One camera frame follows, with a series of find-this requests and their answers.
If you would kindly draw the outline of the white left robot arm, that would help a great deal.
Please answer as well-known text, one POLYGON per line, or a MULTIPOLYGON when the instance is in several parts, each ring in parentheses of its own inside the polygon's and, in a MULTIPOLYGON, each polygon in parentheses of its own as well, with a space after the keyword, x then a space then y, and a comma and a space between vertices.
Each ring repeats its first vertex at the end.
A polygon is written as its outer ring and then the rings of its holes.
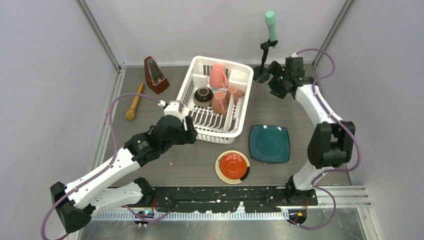
POLYGON ((108 161, 73 182, 57 182, 50 187, 52 202, 66 233, 85 227, 92 217, 124 205, 148 207, 154 190, 139 177, 129 184, 109 189, 125 175, 158 159, 173 145, 194 144, 198 133, 191 116, 183 120, 173 115, 161 117, 156 125, 135 134, 108 161))

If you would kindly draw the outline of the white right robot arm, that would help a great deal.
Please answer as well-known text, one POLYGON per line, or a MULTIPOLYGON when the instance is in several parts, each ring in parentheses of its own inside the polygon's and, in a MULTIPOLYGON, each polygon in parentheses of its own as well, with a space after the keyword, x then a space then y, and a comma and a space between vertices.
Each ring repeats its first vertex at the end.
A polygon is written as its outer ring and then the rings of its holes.
POLYGON ((271 74, 271 94, 284 99, 287 94, 301 104, 315 129, 307 147, 307 162, 285 185, 285 198, 299 205, 315 183, 329 172, 351 160, 356 127, 335 114, 323 99, 317 82, 307 77, 302 57, 288 57, 285 65, 273 61, 267 68, 271 74))

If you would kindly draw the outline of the large pink mug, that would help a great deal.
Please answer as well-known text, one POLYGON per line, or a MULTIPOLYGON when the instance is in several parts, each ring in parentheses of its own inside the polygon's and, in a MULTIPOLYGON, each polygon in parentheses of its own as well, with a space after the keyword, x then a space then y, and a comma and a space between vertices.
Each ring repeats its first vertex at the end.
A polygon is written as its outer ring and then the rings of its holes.
POLYGON ((209 75, 209 85, 214 89, 227 88, 229 80, 226 75, 226 68, 219 63, 212 66, 209 75))

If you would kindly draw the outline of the black patterned ceramic bowl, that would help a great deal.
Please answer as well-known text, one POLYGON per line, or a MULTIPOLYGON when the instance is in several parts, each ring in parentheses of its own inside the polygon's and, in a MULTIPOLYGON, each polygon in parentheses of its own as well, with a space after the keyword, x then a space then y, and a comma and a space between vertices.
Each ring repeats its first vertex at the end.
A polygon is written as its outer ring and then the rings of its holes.
POLYGON ((195 105, 207 108, 212 105, 213 97, 214 93, 210 88, 200 87, 195 91, 193 101, 195 105))

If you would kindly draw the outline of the teal square plate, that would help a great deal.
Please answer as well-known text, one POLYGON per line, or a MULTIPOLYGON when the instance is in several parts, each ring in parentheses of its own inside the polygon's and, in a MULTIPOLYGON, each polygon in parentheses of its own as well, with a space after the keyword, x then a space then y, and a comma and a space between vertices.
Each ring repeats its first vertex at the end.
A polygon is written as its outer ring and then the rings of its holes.
POLYGON ((275 125, 253 125, 248 138, 249 155, 252 159, 270 164, 287 163, 291 146, 289 132, 275 125))

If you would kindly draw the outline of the white round plate with lettering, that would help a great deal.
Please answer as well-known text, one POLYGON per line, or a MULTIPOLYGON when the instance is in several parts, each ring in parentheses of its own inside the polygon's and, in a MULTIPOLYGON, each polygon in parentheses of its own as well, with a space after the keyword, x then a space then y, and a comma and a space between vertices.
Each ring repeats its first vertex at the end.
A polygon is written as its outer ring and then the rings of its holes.
POLYGON ((225 123, 222 129, 223 133, 228 133, 229 129, 231 128, 235 109, 236 109, 236 104, 234 101, 234 96, 232 95, 230 97, 227 112, 226 112, 225 123))

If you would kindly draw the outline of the small pink cup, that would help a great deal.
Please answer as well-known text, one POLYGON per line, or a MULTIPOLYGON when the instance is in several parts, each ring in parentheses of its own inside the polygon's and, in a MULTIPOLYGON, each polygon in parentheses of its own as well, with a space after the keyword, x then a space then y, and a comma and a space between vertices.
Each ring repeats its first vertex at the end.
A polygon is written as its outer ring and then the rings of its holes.
POLYGON ((229 86, 226 93, 226 100, 227 103, 234 103, 235 105, 239 102, 240 98, 243 98, 245 95, 245 92, 238 89, 235 86, 229 86))

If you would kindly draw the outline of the white plastic dish rack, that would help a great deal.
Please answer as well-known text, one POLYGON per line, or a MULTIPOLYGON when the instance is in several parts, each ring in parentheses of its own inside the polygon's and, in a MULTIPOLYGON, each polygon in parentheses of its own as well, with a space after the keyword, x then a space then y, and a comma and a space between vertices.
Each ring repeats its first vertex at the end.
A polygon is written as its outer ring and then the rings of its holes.
POLYGON ((231 144, 243 130, 253 68, 234 61, 195 56, 177 101, 192 118, 201 141, 231 144))

